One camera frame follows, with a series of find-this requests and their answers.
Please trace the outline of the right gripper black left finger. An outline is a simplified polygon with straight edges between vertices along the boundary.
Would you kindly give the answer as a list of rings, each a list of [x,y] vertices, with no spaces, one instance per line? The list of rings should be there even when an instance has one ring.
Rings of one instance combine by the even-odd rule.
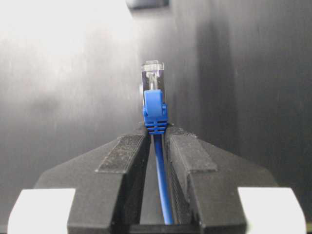
[[[151,138],[144,125],[41,174],[37,189],[74,188],[67,232],[117,234],[140,222]]]

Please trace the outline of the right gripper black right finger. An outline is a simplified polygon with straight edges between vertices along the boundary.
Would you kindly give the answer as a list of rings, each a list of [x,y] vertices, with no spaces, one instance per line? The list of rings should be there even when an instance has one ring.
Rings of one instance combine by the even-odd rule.
[[[247,229],[238,187],[277,187],[266,168],[169,125],[164,135],[175,224],[202,234],[243,234]]]

